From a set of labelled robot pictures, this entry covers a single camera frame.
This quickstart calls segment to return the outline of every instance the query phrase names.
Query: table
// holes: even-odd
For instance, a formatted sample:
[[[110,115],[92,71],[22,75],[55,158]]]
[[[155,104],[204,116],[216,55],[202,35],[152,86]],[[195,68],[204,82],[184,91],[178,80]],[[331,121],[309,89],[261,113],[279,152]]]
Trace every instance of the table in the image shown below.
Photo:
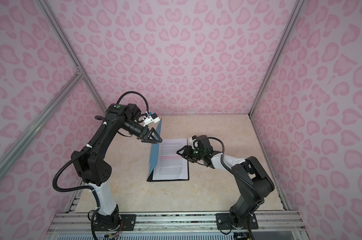
[[[255,156],[271,177],[247,115],[159,117],[163,139],[217,137],[225,144],[225,154],[240,158]],[[219,142],[210,142],[213,149],[221,151]],[[151,144],[134,136],[116,134],[107,150],[104,160],[112,166],[110,186],[120,212],[228,211],[236,203],[240,193],[234,177],[225,170],[189,163],[189,181],[147,182],[150,148]],[[88,212],[95,206],[93,195],[84,190],[75,212]],[[258,210],[283,210],[277,190],[265,198]]]

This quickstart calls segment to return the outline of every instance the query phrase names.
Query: white paper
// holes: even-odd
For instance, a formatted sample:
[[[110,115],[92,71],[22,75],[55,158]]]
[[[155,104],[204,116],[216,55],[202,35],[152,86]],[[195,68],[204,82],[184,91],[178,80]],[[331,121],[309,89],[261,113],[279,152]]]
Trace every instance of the white paper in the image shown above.
[[[187,144],[187,138],[162,140],[159,144],[153,180],[188,179],[188,161],[176,153]]]

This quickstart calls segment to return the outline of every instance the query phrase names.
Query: black mounting plate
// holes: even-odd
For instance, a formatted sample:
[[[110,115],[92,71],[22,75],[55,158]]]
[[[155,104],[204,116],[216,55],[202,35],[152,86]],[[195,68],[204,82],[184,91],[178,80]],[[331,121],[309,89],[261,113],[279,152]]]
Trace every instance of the black mounting plate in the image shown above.
[[[135,214],[121,214],[121,219],[124,223],[122,227],[122,231],[133,231],[135,225]],[[94,225],[95,232],[107,232],[107,226],[102,226],[102,224],[98,223]]]
[[[216,223],[217,223],[217,229],[218,230],[230,230],[235,231],[235,229],[231,226],[231,217],[229,217],[229,213],[227,214],[216,214]],[[257,219],[255,217],[255,214],[251,216],[251,229],[258,229],[258,223]]]

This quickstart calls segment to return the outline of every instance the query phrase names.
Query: heart pattern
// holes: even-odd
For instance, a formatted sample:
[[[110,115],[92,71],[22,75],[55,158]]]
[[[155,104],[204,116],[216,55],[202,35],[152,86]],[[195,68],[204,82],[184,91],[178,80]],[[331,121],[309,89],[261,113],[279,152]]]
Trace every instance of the heart pattern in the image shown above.
[[[33,1],[0,1],[0,158],[74,71]]]
[[[79,151],[93,136],[100,124],[94,116],[101,114],[89,90],[80,82],[0,181],[0,239],[44,237],[55,213],[63,211],[70,195],[56,192],[51,179],[71,153]],[[63,122],[64,118],[80,128],[74,130]],[[63,144],[71,135],[71,141]],[[74,187],[77,181],[71,165],[58,184]]]
[[[362,239],[362,1],[310,0],[254,122],[310,239]]]
[[[248,113],[294,3],[50,1],[105,104],[163,114]]]

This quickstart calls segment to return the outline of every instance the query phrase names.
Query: pink patterned wallpaper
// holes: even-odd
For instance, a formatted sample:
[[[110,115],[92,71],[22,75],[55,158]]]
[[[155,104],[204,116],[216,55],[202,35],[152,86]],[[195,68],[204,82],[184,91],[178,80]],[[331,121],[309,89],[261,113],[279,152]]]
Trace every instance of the pink patterned wallpaper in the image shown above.
[[[248,113],[294,2],[49,1],[107,105],[165,114]]]
[[[33,0],[0,1],[0,157],[73,72]]]
[[[309,1],[255,123],[311,239],[362,239],[362,1]]]
[[[0,182],[0,240],[43,239],[70,195],[56,192],[52,179],[71,153],[93,136],[100,125],[94,119],[98,114],[92,95],[80,82]],[[70,166],[58,184],[73,187],[77,180]]]

